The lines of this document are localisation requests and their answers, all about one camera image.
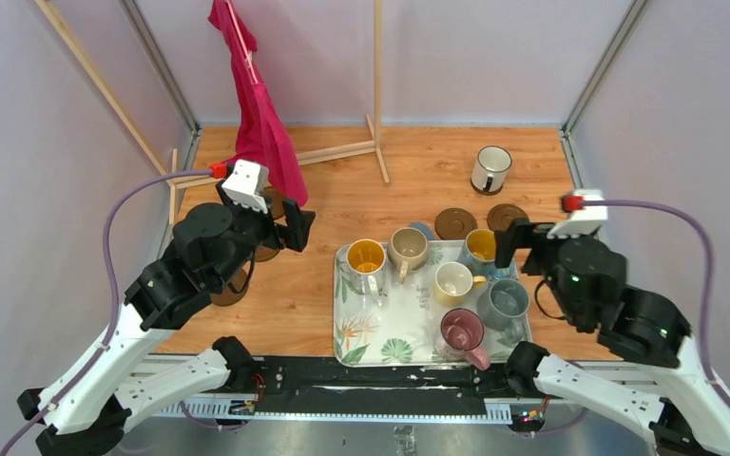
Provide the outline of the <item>plain dark brown coaster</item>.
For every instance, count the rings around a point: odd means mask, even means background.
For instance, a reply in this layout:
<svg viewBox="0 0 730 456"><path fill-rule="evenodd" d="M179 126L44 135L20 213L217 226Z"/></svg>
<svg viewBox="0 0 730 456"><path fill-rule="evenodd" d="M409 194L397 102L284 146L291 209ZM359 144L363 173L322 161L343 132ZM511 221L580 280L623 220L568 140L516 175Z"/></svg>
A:
<svg viewBox="0 0 730 456"><path fill-rule="evenodd" d="M249 277L244 269L237 270L217 294L211 294L211 303L218 307L229 307L244 298L249 288Z"/></svg>

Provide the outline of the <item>amber brown coaster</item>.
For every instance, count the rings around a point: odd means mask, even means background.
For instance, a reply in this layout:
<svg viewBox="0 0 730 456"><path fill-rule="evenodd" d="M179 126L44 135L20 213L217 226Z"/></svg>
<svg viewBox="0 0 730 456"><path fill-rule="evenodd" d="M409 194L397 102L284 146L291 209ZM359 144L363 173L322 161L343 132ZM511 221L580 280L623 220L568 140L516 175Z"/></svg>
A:
<svg viewBox="0 0 730 456"><path fill-rule="evenodd" d="M256 262L266 262L275 258L280 252L278 248L270 248L265 245L261 245L257 248L254 259Z"/></svg>

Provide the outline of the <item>ringed brown coaster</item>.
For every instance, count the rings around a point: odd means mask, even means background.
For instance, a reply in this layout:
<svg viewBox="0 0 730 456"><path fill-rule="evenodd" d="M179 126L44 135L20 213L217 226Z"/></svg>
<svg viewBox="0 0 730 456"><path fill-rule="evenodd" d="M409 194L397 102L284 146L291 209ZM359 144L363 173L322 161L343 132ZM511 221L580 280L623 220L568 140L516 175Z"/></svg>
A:
<svg viewBox="0 0 730 456"><path fill-rule="evenodd" d="M273 220L282 219L285 216L283 207L285 196L273 186L266 186L261 194L265 198Z"/></svg>

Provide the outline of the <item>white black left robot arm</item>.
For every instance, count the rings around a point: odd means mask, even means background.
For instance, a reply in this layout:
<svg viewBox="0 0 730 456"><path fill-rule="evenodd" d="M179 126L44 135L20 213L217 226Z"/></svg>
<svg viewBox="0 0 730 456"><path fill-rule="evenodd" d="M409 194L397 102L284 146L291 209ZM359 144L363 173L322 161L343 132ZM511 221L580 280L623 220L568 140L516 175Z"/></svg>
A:
<svg viewBox="0 0 730 456"><path fill-rule="evenodd" d="M237 191L228 180L220 200L192 208L173 229L163 255L124 294L114 294L99 337L57 381L28 389L18 406L44 455L104 455L142 421L189 396L225 387L246 390L254 361L234 336L179 365L140 380L133 370L195 314L221 295L243 295L235 276L250 277L259 248L305 249L315 213L292 199L277 223L259 189Z"/></svg>

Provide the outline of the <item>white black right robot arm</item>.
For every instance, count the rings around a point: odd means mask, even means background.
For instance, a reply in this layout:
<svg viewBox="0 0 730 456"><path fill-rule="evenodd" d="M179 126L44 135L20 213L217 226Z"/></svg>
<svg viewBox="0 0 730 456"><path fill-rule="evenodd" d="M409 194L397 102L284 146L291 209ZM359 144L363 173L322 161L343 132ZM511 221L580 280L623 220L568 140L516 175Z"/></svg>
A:
<svg viewBox="0 0 730 456"><path fill-rule="evenodd" d="M507 266L528 250L522 271L550 288L563 319L658 386L624 387L578 368L531 342L505 365L517 396L534 392L580 405L636 433L662 455L730 455L730 400L703 371L696 335L668 298L626 281L627 261L593 236L552 237L550 225L522 218L494 237L495 263Z"/></svg>

